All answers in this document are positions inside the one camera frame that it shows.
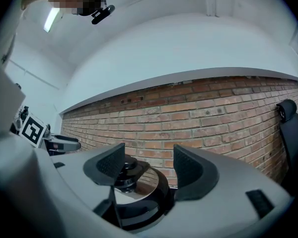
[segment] white ceiling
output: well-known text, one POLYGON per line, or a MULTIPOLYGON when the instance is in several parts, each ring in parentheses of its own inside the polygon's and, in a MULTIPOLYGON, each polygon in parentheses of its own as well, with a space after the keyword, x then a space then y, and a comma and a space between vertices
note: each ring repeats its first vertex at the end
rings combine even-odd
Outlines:
MULTIPOLYGON (((26 10, 18 29, 18 40, 34 48, 53 52, 74 70, 116 35, 133 26, 163 16, 186 12, 197 12, 208 16, 233 16, 259 26, 262 24, 265 28, 265 23, 270 19, 258 13, 258 6, 264 2, 266 6, 270 0, 107 0, 108 4, 115 5, 116 10, 98 25, 91 24, 91 16, 64 14, 56 19, 50 33, 46 33, 43 26, 51 6, 44 0, 32 4, 26 10)), ((272 4, 270 8, 263 9, 275 9, 275 6, 272 4)), ((293 23, 281 26, 283 20, 278 16, 274 19, 274 23, 281 30, 280 33, 273 31, 271 34, 279 34, 284 39, 285 32, 291 32, 286 40, 289 43, 296 26, 293 23)))

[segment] gray surface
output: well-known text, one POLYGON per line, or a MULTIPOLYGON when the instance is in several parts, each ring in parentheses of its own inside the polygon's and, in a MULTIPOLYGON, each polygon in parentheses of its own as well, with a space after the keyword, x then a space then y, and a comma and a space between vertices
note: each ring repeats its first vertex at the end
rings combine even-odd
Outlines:
POLYGON ((65 166, 57 169, 60 176, 91 210, 95 209, 102 200, 107 199, 110 192, 109 186, 101 186, 94 183, 83 171, 84 163, 112 146, 95 149, 83 153, 71 153, 52 156, 53 163, 62 162, 65 166))
MULTIPOLYGON (((156 226, 138 236, 256 237, 290 203, 290 196, 278 184, 250 165, 186 148, 216 164, 220 172, 217 186, 200 200, 176 202, 156 226), (252 189, 261 189, 275 206, 261 220, 245 195, 252 189)), ((92 212, 94 204, 106 198, 109 191, 82 176, 82 164, 92 155, 77 153, 51 158, 43 149, 34 149, 16 135, 0 137, 0 188, 25 217, 46 234, 52 232, 57 237, 65 234, 69 238, 131 238, 132 234, 92 212), (63 162, 67 168, 55 169, 53 162, 63 162)))
MULTIPOLYGON (((85 204, 85 202, 73 192, 72 188, 55 169, 53 162, 61 161, 56 158, 57 156, 53 157, 52 161, 46 151, 35 149, 35 152, 38 156, 41 175, 46 185, 47 192, 61 216, 68 238, 134 237, 132 234, 110 224, 91 211, 90 206, 85 204)), ((66 162, 74 160, 72 157, 65 159, 68 160, 66 162)), ((94 197, 97 198, 99 194, 102 193, 98 191, 94 194, 94 197)))
POLYGON ((274 221, 275 213, 287 206, 291 197, 278 184, 242 161, 199 149, 188 150, 212 161, 220 179, 215 188, 196 201, 176 202, 169 214, 151 229, 139 233, 142 237, 204 237, 221 238, 260 223, 250 235, 263 230, 266 221, 274 221), (257 213, 245 195, 261 189, 275 206, 275 211, 259 221, 257 213))

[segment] person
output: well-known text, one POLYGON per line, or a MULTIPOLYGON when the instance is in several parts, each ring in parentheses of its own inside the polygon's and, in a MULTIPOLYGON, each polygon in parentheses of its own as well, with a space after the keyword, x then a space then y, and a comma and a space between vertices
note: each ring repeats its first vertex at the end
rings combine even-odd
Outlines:
MULTIPOLYGON (((0 133, 10 129, 11 122, 24 100, 24 94, 4 73, 7 61, 13 51, 15 33, 24 11, 38 0, 13 0, 0 22, 0 133)), ((76 13, 102 6, 102 0, 48 0, 52 6, 64 12, 76 13)))

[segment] black rubber pad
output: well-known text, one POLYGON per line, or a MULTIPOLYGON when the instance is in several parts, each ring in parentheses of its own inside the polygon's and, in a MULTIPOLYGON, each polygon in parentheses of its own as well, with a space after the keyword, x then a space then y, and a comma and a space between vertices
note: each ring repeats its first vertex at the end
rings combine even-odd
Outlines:
POLYGON ((248 191, 246 192, 246 195, 254 206, 260 219, 264 218, 274 209, 272 203, 260 189, 248 191))
POLYGON ((173 165, 178 178, 178 190, 174 196, 176 201, 201 199, 219 181, 219 172, 216 166, 189 151, 189 148, 174 145, 173 149, 173 165))
POLYGON ((94 183, 113 186, 124 164, 125 144, 121 143, 86 161, 83 170, 94 183))
POLYGON ((54 163, 54 167, 55 167, 56 169, 58 169, 58 168, 60 168, 60 167, 64 167, 64 166, 65 166, 65 164, 62 163, 62 162, 56 162, 56 163, 54 163))

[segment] red brick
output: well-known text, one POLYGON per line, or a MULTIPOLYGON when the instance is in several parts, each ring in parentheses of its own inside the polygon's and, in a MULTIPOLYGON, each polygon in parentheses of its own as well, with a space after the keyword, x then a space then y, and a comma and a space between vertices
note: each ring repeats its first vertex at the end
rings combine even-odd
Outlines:
POLYGON ((219 92, 204 92, 204 93, 195 93, 187 95, 187 101, 197 101, 197 100, 207 100, 207 99, 215 99, 218 98, 219 92))
POLYGON ((99 119, 98 120, 98 124, 105 124, 105 122, 106 122, 106 119, 99 119))
POLYGON ((213 136, 220 135, 228 132, 227 125, 219 125, 214 127, 206 127, 201 129, 193 130, 193 137, 205 137, 205 136, 213 136))
POLYGON ((227 88, 234 88, 234 87, 236 87, 234 82, 210 84, 211 90, 220 90, 220 89, 227 89, 227 88))
POLYGON ((147 116, 147 117, 139 117, 138 121, 140 123, 146 122, 160 122, 160 121, 170 121, 170 115, 155 115, 155 116, 147 116))
POLYGON ((147 88, 145 90, 145 93, 156 93, 156 92, 161 92, 162 90, 167 89, 168 86, 167 85, 160 85, 160 86, 156 86, 156 87, 151 87, 151 88, 147 88))
POLYGON ((170 97, 168 100, 169 100, 169 104, 175 104, 175 103, 186 102, 184 96, 170 97))
POLYGON ((125 147, 125 153, 131 156, 135 156, 136 155, 136 149, 135 148, 128 148, 125 147))
POLYGON ((119 117, 137 117, 145 114, 144 110, 129 110, 129 111, 121 111, 119 112, 119 117))
POLYGON ((142 102, 138 102, 138 108, 154 107, 154 106, 161 106, 166 104, 168 104, 167 99, 142 101, 142 102))
POLYGON ((102 131, 97 133, 98 136, 123 138, 123 133, 117 131, 102 131))
POLYGON ((134 125, 119 125, 120 131, 142 131, 144 130, 144 126, 142 124, 134 124, 134 125))
POLYGON ((257 134, 255 136, 251 136, 251 137, 245 139, 245 145, 246 146, 251 145, 251 144, 254 144, 260 140, 261 140, 261 136, 260 136, 260 134, 257 134))
POLYGON ((260 86, 261 85, 260 81, 246 81, 245 83, 247 86, 260 86))
POLYGON ((256 151, 259 150, 260 148, 261 148, 261 143, 260 143, 260 142, 251 145, 252 152, 256 152, 256 151))
POLYGON ((106 137, 93 136, 92 140, 94 140, 96 142, 107 143, 106 137))
POLYGON ((186 88, 179 88, 179 89, 172 89, 164 92, 160 92, 161 97, 171 97, 175 95, 184 95, 192 93, 191 87, 186 87, 186 88))
POLYGON ((272 97, 276 97, 279 95, 278 91, 273 91, 273 92, 271 92, 271 94, 272 94, 272 97))
POLYGON ((117 143, 125 143, 125 145, 127 147, 134 147, 134 148, 139 148, 142 146, 142 142, 139 141, 135 141, 135 140, 122 140, 122 139, 118 139, 116 140, 116 142, 113 142, 113 144, 117 144, 117 143))
POLYGON ((264 100, 258 100, 258 106, 262 107, 265 105, 264 100))
POLYGON ((246 102, 246 101, 251 101, 251 100, 252 100, 252 98, 250 97, 249 94, 246 94, 246 95, 240 95, 240 96, 242 97, 242 100, 243 100, 244 102, 246 102))
POLYGON ((260 117, 253 117, 253 118, 244 120, 243 125, 244 125, 245 128, 247 128, 247 127, 251 127, 251 126, 254 126, 256 124, 259 124, 261 122, 262 122, 262 119, 260 117))
POLYGON ((246 86, 245 82, 235 82, 235 84, 237 87, 245 87, 246 86))
POLYGON ((272 98, 267 98, 264 100, 266 105, 275 103, 275 102, 279 102, 279 98, 278 97, 272 97, 272 98))
POLYGON ((269 92, 271 90, 269 86, 262 86, 259 89, 261 92, 269 92))
POLYGON ((245 162, 249 163, 249 162, 259 158, 260 156, 262 156, 264 154, 265 154, 264 149, 260 149, 259 151, 256 151, 254 153, 251 153, 250 155, 247 155, 245 157, 245 162))
POLYGON ((175 131, 173 133, 174 139, 187 139, 191 138, 191 132, 190 131, 175 131))
POLYGON ((169 132, 138 133, 138 139, 142 139, 142 140, 164 140, 164 139, 172 139, 172 133, 169 133, 169 132))
POLYGON ((127 99, 136 97, 138 95, 139 95, 139 92, 138 91, 134 91, 134 92, 128 93, 127 94, 127 99))
POLYGON ((265 107, 257 108, 257 109, 255 109, 255 111, 256 111, 257 115, 261 115, 261 114, 269 112, 270 108, 268 106, 265 106, 265 107))
POLYGON ((254 126, 254 127, 250 128, 250 134, 251 134, 251 135, 254 135, 254 134, 260 132, 260 130, 261 130, 261 129, 260 129, 260 126, 259 126, 259 125, 254 126))
POLYGON ((177 178, 167 178, 169 185, 177 185, 178 179, 177 178))
POLYGON ((163 173, 166 177, 174 177, 173 169, 158 169, 161 173, 163 173))
POLYGON ((189 102, 189 103, 181 103, 181 104, 174 104, 169 106, 163 106, 161 107, 162 113, 168 113, 168 112, 177 112, 177 111, 184 111, 184 110, 192 110, 196 109, 196 103, 189 102))
POLYGON ((254 109, 247 110, 246 111, 246 116, 247 116, 247 118, 255 117, 256 116, 256 110, 254 110, 254 109))
POLYGON ((124 120, 125 123, 137 123, 137 117, 127 117, 124 120))
POLYGON ((124 133, 124 138, 125 139, 136 139, 136 133, 126 132, 126 133, 124 133))
POLYGON ((163 167, 163 159, 154 159, 154 158, 143 158, 143 157, 136 157, 140 161, 148 162, 152 167, 162 168, 163 167))
POLYGON ((219 94, 220 94, 221 97, 227 97, 227 96, 232 96, 233 95, 232 90, 230 90, 230 89, 220 90, 219 94))
POLYGON ((139 157, 150 157, 150 158, 162 158, 162 159, 171 159, 171 151, 155 151, 155 150, 141 150, 138 149, 139 157))
POLYGON ((187 129, 200 127, 200 121, 198 119, 184 120, 184 121, 171 121, 164 122, 162 124, 163 130, 174 130, 174 129, 187 129))
POLYGON ((253 93, 253 90, 252 88, 237 88, 237 89, 233 89, 233 93, 235 95, 250 94, 250 93, 253 93))
POLYGON ((159 98, 159 93, 150 93, 145 96, 145 100, 154 100, 159 98))
POLYGON ((269 112, 269 113, 266 113, 266 114, 262 115, 262 120, 267 121, 267 120, 269 120, 271 118, 274 118, 276 116, 278 116, 277 111, 272 111, 272 112, 269 112))
POLYGON ((166 168, 173 168, 173 160, 164 160, 164 166, 166 168))
POLYGON ((230 97, 215 99, 216 106, 235 104, 235 103, 239 103, 239 102, 242 102, 242 98, 240 96, 230 96, 230 97))
POLYGON ((266 98, 266 96, 265 96, 264 93, 254 93, 254 94, 251 94, 250 96, 251 96, 251 98, 252 98, 253 101, 254 100, 260 100, 260 99, 265 99, 266 98))
POLYGON ((190 118, 189 112, 171 114, 171 120, 185 120, 189 118, 190 118))
POLYGON ((205 146, 215 146, 222 143, 220 136, 204 138, 203 142, 205 146))
POLYGON ((199 148, 202 147, 202 140, 166 141, 164 142, 164 148, 173 149, 175 144, 199 148))
POLYGON ((159 114, 160 112, 161 112, 160 107, 145 109, 145 115, 159 114))
POLYGON ((227 156, 229 156, 231 158, 239 159, 239 158, 242 158, 250 153, 251 153, 250 147, 246 147, 246 148, 243 148, 236 152, 229 153, 229 154, 227 154, 227 156))
POLYGON ((214 100, 205 100, 205 101, 197 102, 198 109, 205 109, 205 108, 210 108, 210 107, 214 107, 214 106, 215 106, 214 100))
POLYGON ((218 154, 224 154, 230 152, 231 148, 230 145, 221 145, 218 147, 208 148, 207 150, 218 154))
POLYGON ((243 147, 245 147, 244 140, 241 140, 241 141, 238 141, 238 142, 234 142, 234 143, 231 144, 232 151, 241 149, 243 147))
POLYGON ((116 118, 116 117, 118 117, 119 116, 119 112, 113 112, 113 113, 110 113, 109 114, 109 117, 110 118, 116 118))
POLYGON ((108 130, 118 130, 118 125, 109 125, 108 130))
POLYGON ((257 101, 238 104, 238 108, 241 111, 248 110, 248 109, 254 109, 254 108, 257 108, 257 107, 258 107, 258 102, 257 101))
POLYGON ((233 121, 239 121, 247 118, 246 112, 239 112, 235 114, 229 114, 225 116, 220 116, 221 123, 229 123, 233 121))
POLYGON ((202 126, 212 126, 220 124, 220 119, 218 117, 208 117, 202 118, 202 126))
POLYGON ((228 125, 230 132, 234 132, 240 129, 243 129, 243 123, 241 121, 235 122, 235 123, 231 123, 228 125))
POLYGON ((233 105, 226 105, 225 110, 227 113, 235 113, 238 112, 238 104, 233 104, 233 105))
POLYGON ((208 85, 197 85, 193 87, 194 92, 206 92, 209 90, 210 90, 210 87, 208 85))
POLYGON ((190 112, 191 118, 211 117, 211 116, 218 116, 223 114, 224 114, 223 107, 200 109, 200 110, 194 110, 190 112))
POLYGON ((273 134, 269 135, 268 137, 266 137, 264 140, 261 141, 261 146, 264 147, 265 145, 273 142, 273 139, 274 139, 274 135, 273 134))
POLYGON ((145 131, 157 131, 161 130, 161 124, 160 123, 151 123, 145 125, 145 131))
POLYGON ((233 142, 233 141, 236 141, 236 140, 248 137, 248 136, 250 136, 248 129, 241 130, 241 131, 223 135, 223 142, 230 143, 230 142, 233 142))

